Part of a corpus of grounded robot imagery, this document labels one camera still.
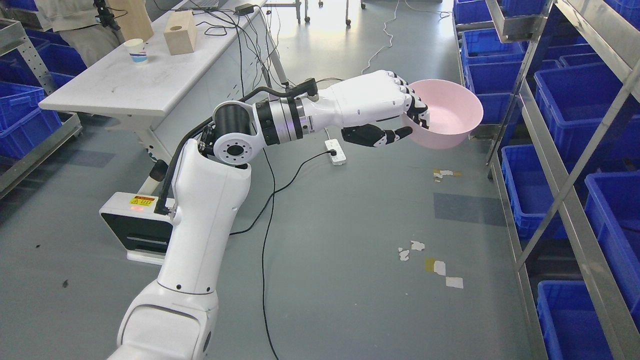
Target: gray floor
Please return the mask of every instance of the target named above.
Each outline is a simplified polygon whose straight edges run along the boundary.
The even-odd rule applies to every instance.
[[[450,10],[452,1],[410,3]],[[291,80],[358,75],[388,43],[383,23],[395,2],[310,3],[311,23],[274,10],[279,50]],[[371,70],[409,81],[459,78],[449,19],[400,2],[388,32],[393,48]],[[151,166],[133,134],[108,133],[111,120],[84,119],[66,144],[0,200],[0,352],[12,359],[104,359],[130,301],[158,267],[127,261],[98,209],[115,191],[134,192]],[[399,127],[390,120],[387,127]],[[339,137],[338,129],[330,129]],[[324,150],[324,133],[268,149],[282,186]],[[348,163],[309,163],[276,196],[266,252],[267,313],[280,359],[530,359],[522,307],[497,194],[486,179],[486,143],[431,151],[403,141],[386,149],[343,143]],[[244,229],[272,187],[258,157],[234,229]],[[433,180],[433,169],[461,172]],[[221,309],[210,359],[272,359],[260,306],[260,250],[268,217],[231,237],[218,291]],[[411,241],[426,248],[400,261]],[[426,271],[427,258],[447,276]]]

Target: paper scrap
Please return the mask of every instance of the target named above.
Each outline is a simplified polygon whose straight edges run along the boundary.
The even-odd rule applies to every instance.
[[[433,263],[433,271],[442,276],[447,275],[447,264],[444,261],[436,261]]]
[[[404,250],[400,252],[400,261],[408,261],[409,260],[409,250]]]
[[[424,250],[424,244],[419,242],[419,241],[411,241],[411,249],[412,250],[418,250],[418,251],[422,251]]]
[[[460,171],[452,171],[452,170],[440,170],[440,169],[433,169],[433,180],[436,183],[440,183],[441,180],[444,176],[462,176],[462,173]]]
[[[435,272],[435,270],[434,270],[435,262],[436,262],[435,258],[426,258],[424,260],[424,270],[426,272]]]
[[[458,288],[458,289],[463,289],[464,286],[462,285],[462,278],[461,277],[446,277],[445,278],[445,282],[447,284],[448,287],[450,288]]]

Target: pink bowl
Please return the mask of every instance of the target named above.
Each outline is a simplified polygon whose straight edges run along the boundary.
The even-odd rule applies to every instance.
[[[466,139],[483,117],[480,100],[474,93],[451,81],[427,79],[409,85],[429,107],[431,125],[420,127],[408,116],[403,123],[413,129],[413,142],[429,149],[449,149]]]

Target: robot finger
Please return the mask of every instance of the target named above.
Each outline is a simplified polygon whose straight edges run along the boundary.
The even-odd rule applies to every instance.
[[[412,132],[413,129],[408,126],[397,130],[382,130],[378,126],[366,124],[342,129],[342,138],[357,145],[381,147],[407,137]]]

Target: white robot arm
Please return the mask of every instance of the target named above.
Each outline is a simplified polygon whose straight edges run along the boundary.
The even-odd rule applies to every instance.
[[[173,224],[164,263],[158,278],[129,306],[110,360],[204,358],[218,313],[216,283],[223,253],[249,191],[247,163],[262,148],[330,125],[341,127],[346,141],[385,145],[412,129],[384,131],[369,123],[404,113],[428,127],[426,106],[392,72],[358,76],[326,90],[317,90],[312,80],[305,84],[309,91],[294,88],[282,99],[253,106],[224,102],[212,124],[201,124],[199,140],[190,138],[199,129],[183,139],[165,179],[172,181],[175,206],[165,207],[168,183],[156,200],[156,212],[169,214]]]
[[[315,86],[313,80],[308,83]],[[253,106],[224,102],[214,111],[215,126],[210,125],[201,139],[211,148],[210,154],[229,165],[240,165],[256,157],[265,146],[301,139],[328,126],[342,128],[347,142],[386,145],[408,136],[412,129],[382,130],[370,123],[404,113],[429,128],[429,111],[420,97],[395,73],[379,70],[324,90],[316,88],[307,94]]]

